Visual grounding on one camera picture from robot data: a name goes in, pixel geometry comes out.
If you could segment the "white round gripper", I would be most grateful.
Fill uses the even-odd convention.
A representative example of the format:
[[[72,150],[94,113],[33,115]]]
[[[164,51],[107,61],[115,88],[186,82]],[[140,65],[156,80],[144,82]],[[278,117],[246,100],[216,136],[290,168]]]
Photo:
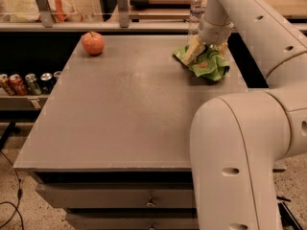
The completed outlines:
[[[219,45],[218,51],[224,56],[228,49],[227,40],[231,35],[233,27],[234,24],[228,22],[227,19],[222,25],[216,25],[209,22],[203,15],[198,27],[198,34],[191,38],[182,62],[185,65],[195,62],[198,55],[205,49],[204,43],[207,45]]]

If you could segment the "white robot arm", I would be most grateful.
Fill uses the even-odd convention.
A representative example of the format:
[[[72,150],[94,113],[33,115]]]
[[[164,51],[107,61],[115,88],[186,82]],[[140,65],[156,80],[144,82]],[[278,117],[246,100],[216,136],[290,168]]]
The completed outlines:
[[[196,112],[190,161],[200,230],[282,230],[275,161],[306,151],[307,38],[264,0],[208,0],[199,35],[237,30],[268,89],[218,96]]]

